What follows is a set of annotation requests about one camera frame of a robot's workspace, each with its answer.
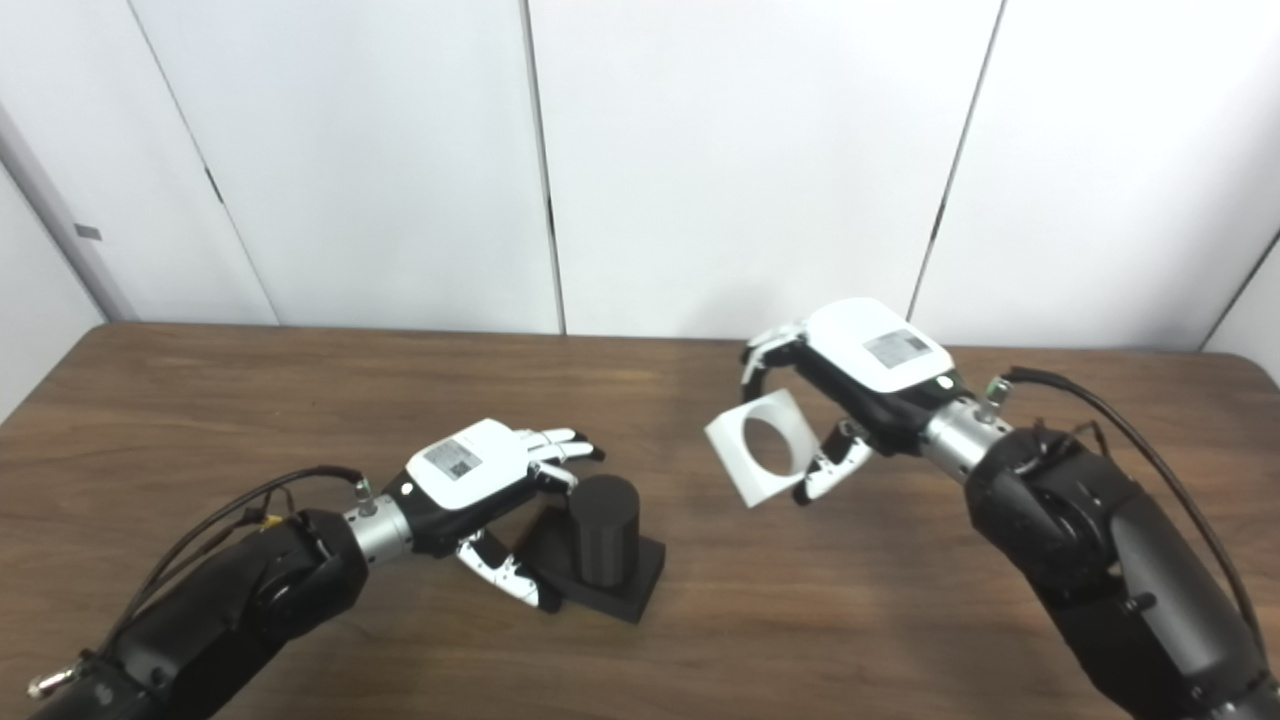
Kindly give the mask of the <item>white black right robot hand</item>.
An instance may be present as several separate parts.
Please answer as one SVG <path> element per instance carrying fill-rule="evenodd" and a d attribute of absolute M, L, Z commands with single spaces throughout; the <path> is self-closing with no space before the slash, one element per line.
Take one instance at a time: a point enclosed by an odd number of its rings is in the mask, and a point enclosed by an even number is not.
<path fill-rule="evenodd" d="M 805 465 L 794 500 L 805 506 L 854 474 L 872 454 L 922 457 L 934 416 L 972 397 L 950 352 L 882 302 L 845 299 L 764 331 L 740 356 L 742 401 L 767 374 L 792 368 L 845 413 Z"/>

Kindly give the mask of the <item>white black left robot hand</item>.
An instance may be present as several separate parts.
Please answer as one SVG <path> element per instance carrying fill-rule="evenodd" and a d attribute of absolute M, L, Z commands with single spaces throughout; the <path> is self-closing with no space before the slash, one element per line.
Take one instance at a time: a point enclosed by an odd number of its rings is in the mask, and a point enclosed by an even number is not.
<path fill-rule="evenodd" d="M 539 495 L 570 497 L 579 477 L 568 462 L 605 457 L 604 448 L 573 428 L 515 429 L 486 418 L 413 454 L 384 493 L 404 521 L 402 539 L 412 553 L 457 559 L 509 597 L 556 614 L 561 593 L 490 525 Z"/>

